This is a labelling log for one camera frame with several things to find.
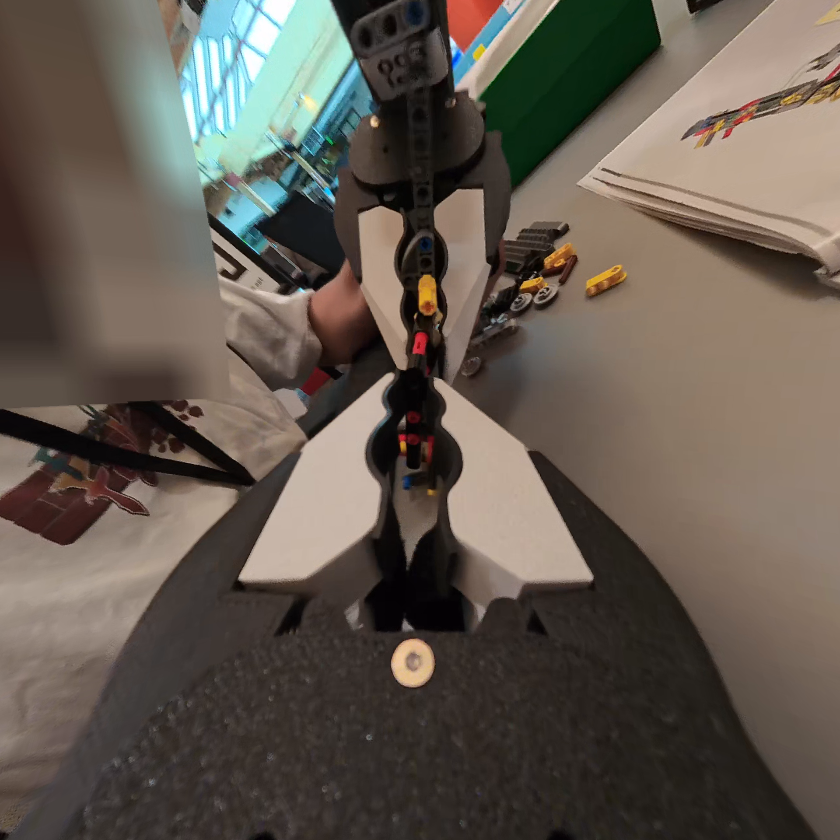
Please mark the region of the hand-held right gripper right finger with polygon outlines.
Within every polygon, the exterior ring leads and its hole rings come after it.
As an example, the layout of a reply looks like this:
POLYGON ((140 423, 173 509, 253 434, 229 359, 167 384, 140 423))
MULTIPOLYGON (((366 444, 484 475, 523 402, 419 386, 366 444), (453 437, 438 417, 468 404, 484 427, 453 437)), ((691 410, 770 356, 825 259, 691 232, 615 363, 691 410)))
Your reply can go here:
POLYGON ((594 575, 526 446, 445 381, 442 427, 461 470, 446 496, 455 588, 470 602, 584 589, 594 575))

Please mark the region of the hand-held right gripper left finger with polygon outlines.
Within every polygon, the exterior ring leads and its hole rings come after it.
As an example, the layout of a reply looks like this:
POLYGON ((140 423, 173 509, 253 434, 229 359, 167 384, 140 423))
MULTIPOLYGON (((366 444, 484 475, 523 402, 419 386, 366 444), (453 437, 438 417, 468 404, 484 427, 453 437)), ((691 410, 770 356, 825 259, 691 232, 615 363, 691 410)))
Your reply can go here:
POLYGON ((382 376, 304 445, 239 572, 246 590, 357 602, 402 577, 395 383, 382 376))

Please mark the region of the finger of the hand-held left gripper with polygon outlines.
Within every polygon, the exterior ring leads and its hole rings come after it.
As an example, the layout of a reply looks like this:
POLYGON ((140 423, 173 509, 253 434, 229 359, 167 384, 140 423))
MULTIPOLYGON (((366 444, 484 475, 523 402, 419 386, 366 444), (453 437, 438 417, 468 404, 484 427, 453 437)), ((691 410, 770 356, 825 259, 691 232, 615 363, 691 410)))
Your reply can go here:
POLYGON ((414 322, 405 319, 404 292, 395 268, 396 249, 404 234, 400 213, 385 206, 359 214, 361 289, 395 367, 409 366, 408 344, 414 322))
POLYGON ((436 206, 434 221, 447 251, 441 286, 446 314, 441 325, 444 367, 440 376, 452 385, 466 357, 491 274, 483 190, 457 190, 436 206))

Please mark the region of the partly built lego model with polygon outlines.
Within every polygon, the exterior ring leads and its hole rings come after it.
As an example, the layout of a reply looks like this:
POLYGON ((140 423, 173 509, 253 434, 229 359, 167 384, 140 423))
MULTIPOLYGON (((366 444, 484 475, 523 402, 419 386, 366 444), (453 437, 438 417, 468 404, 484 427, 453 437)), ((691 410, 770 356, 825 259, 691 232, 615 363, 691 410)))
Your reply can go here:
POLYGON ((405 428, 400 439, 406 470, 427 472, 435 496, 433 418, 427 408, 429 377, 445 362, 447 302, 441 290, 447 249, 434 221, 434 108, 452 91, 452 56, 445 2, 364 2, 351 28, 360 67, 380 103, 371 126, 400 133, 392 144, 405 154, 396 177, 396 203, 403 218, 395 250, 395 273, 403 293, 406 329, 405 428))

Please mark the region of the person's left forearm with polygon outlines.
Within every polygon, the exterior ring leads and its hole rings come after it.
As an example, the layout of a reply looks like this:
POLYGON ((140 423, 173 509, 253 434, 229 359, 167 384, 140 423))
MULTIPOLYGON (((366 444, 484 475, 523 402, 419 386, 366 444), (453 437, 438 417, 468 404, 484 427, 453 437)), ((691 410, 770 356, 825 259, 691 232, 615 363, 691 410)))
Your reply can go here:
POLYGON ((351 363, 381 337, 347 259, 336 276, 310 297, 308 319, 321 345, 322 368, 351 363))

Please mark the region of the pile of loose lego pieces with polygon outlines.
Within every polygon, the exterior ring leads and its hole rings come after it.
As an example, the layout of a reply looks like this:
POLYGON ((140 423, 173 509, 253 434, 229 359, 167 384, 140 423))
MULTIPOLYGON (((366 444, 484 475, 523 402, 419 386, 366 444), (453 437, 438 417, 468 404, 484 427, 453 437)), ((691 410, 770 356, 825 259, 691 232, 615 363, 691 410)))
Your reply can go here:
POLYGON ((576 247, 564 240, 569 231, 564 222, 537 222, 504 241, 504 273, 510 282, 492 293, 479 310, 460 367, 462 376, 476 375, 482 367, 482 354, 520 330, 520 316, 550 308, 559 299, 579 261, 576 247))

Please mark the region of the yellow lego connector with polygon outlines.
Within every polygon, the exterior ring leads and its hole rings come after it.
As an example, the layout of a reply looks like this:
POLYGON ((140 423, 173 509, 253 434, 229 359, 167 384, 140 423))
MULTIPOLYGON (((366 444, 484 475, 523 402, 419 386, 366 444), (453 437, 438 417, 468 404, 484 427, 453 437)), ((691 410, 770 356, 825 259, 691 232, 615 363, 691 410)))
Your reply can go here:
POLYGON ((595 298, 624 283, 627 273, 623 265, 615 265, 588 279, 584 293, 588 298, 595 298))

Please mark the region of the black white marker sign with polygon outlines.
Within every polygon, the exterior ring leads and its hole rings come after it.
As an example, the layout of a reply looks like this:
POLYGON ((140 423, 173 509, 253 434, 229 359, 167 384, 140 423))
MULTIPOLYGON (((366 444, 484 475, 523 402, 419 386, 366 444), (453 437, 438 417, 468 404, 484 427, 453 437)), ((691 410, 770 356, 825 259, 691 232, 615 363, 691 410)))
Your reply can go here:
POLYGON ((298 286, 288 275, 262 259, 252 248, 238 246, 211 228, 217 275, 243 288, 289 295, 298 286))

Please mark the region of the green plastic bin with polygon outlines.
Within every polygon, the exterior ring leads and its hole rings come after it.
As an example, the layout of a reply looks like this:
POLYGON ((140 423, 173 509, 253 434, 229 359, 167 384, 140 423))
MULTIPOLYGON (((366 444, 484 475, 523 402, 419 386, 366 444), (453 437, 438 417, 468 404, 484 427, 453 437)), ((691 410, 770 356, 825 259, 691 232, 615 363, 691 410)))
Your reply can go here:
POLYGON ((519 186, 660 47, 650 1, 561 1, 480 99, 519 186))

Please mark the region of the person in white shirt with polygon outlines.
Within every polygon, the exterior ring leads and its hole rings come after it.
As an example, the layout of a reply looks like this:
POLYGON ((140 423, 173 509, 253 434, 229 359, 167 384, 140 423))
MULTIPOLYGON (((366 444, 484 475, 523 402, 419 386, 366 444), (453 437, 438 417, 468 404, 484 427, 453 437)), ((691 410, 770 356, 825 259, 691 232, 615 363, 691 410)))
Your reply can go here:
MULTIPOLYGON (((260 480, 305 442, 275 392, 319 362, 312 293, 219 285, 229 395, 161 406, 260 480)), ((245 489, 2 435, 1 490, 1 800, 14 821, 55 777, 162 582, 245 489)))

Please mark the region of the building instruction booklet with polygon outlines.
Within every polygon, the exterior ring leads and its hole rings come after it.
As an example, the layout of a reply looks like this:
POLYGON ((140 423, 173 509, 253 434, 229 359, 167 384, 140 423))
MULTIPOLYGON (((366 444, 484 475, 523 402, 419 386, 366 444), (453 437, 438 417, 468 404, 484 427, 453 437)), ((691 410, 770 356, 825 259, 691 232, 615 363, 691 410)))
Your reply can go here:
POLYGON ((578 185, 838 288, 838 101, 838 2, 772 2, 578 185))

